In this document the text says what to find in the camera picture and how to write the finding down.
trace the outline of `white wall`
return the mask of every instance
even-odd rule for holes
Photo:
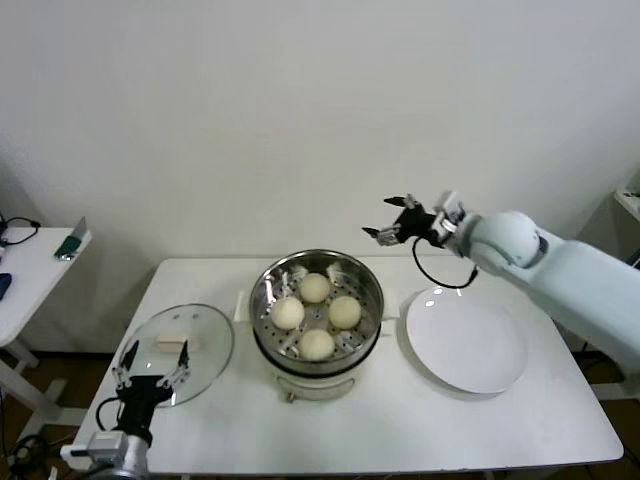
[[[639,163],[635,0],[0,5],[0,203],[96,237],[40,349],[113,349],[167,257],[390,253],[387,195],[574,236]]]

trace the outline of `steamed bun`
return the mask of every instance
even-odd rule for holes
[[[300,355],[305,360],[317,362],[329,358],[333,353],[334,342],[325,330],[315,328],[302,335],[300,339]]]
[[[304,306],[296,297],[285,297],[276,300],[271,311],[271,320],[282,330],[298,328],[304,319]]]
[[[300,295],[309,303],[320,303],[329,295],[331,285],[324,275],[310,273],[302,279]]]
[[[360,321],[362,308],[353,297],[338,297],[329,305],[329,321],[341,330],[349,330]]]

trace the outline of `wooden floor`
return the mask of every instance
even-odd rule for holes
[[[60,399],[60,404],[65,407],[88,407],[91,403],[95,391],[109,366],[108,357],[86,356],[86,357],[65,357],[65,356],[40,356],[41,361],[35,369],[26,369],[24,377],[34,386],[44,391],[54,378],[66,378],[69,382]],[[12,364],[13,360],[5,355],[0,355],[0,359]],[[608,361],[597,361],[586,359],[581,362],[585,376],[591,383],[600,383],[618,380],[619,372]],[[616,401],[603,402],[604,409],[615,426],[618,434],[626,446],[640,457],[640,404],[636,401]],[[19,404],[11,397],[5,400],[5,442],[10,450],[15,444],[22,427],[30,416],[30,411]],[[75,429],[68,427],[46,427],[41,433],[49,442],[63,439],[72,435]],[[55,456],[48,460],[49,465],[56,465],[59,470],[58,478],[73,480],[78,474],[69,472],[66,464]],[[496,472],[496,480],[504,478],[504,472]],[[334,479],[368,480],[383,479],[385,475],[379,477],[332,477]],[[484,478],[481,473],[448,474],[448,475],[408,475],[403,479],[410,480],[416,478],[438,478],[442,480],[480,480]],[[6,479],[6,463],[0,464],[0,478]],[[43,479],[42,472],[34,472],[27,476],[27,479]],[[639,480],[640,466],[635,466],[629,459],[623,458],[617,462],[586,466],[568,467],[556,473],[551,480]]]

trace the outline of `glass lid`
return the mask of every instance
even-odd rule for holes
[[[139,341],[129,376],[167,375],[178,366],[187,342],[191,375],[160,407],[178,405],[206,390],[227,366],[233,350],[233,328],[217,308],[203,304],[179,305],[160,312],[138,328],[120,355]]]

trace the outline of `stainless steel steamer basket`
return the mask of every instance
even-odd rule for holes
[[[302,300],[300,283],[308,273],[329,279],[331,291],[324,302]],[[342,295],[354,297],[362,307],[360,322],[351,330],[338,330],[329,322],[329,304]],[[304,320],[295,330],[281,330],[271,321],[273,304],[285,296],[304,304]],[[355,367],[371,352],[380,334],[384,297],[378,280],[362,262],[331,250],[305,250],[265,270],[251,291],[249,308],[258,346],[272,363],[294,375],[323,378]],[[298,350],[300,337],[313,328],[328,331],[335,341],[333,355],[320,362],[302,359]]]

